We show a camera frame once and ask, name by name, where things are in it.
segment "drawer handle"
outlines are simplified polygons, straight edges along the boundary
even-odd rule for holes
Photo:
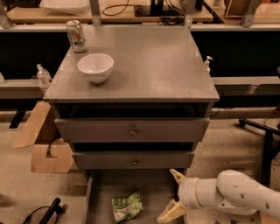
[[[136,135],[137,135],[137,130],[134,129],[134,128],[131,128],[131,129],[129,130],[129,135],[130,135],[131,137],[136,136]]]
[[[132,165],[137,165],[137,164],[138,164],[138,162],[139,162],[139,161],[137,161],[137,160],[133,159],[133,161],[132,161]]]

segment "cabinet top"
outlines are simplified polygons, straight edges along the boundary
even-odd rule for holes
[[[184,26],[84,25],[87,50],[70,47],[44,100],[67,102],[216,102],[219,96]],[[114,70],[102,84],[77,68],[90,53],[106,53]]]

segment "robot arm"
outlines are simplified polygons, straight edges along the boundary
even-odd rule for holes
[[[280,192],[259,184],[238,171],[223,171],[217,178],[186,178],[171,169],[178,183],[179,202],[174,200],[157,218],[167,223],[186,212],[186,209],[214,207],[219,211],[251,215],[257,210],[280,221]]]

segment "floor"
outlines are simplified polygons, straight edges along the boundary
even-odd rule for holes
[[[187,172],[188,177],[210,179],[223,170],[235,169],[258,179],[264,131],[250,126],[240,128],[240,116],[275,129],[280,122],[280,115],[275,115],[273,108],[215,108]],[[0,111],[0,223],[23,223],[32,211],[50,206],[60,198],[60,205],[66,207],[66,212],[57,223],[81,224],[87,191],[83,174],[75,170],[65,174],[31,172],[32,147],[11,148],[28,113],[16,129],[9,129],[12,117],[13,112]],[[271,188],[276,191],[280,191],[279,173],[280,166],[272,165]],[[39,223],[46,210],[36,212],[29,223]],[[188,210],[187,217],[188,224],[261,223],[259,213],[239,216],[212,208]]]

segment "cardboard box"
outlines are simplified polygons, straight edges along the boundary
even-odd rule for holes
[[[33,145],[32,172],[69,172],[74,168],[72,150],[60,137],[54,120],[51,106],[47,102],[38,101],[12,145],[13,149]]]

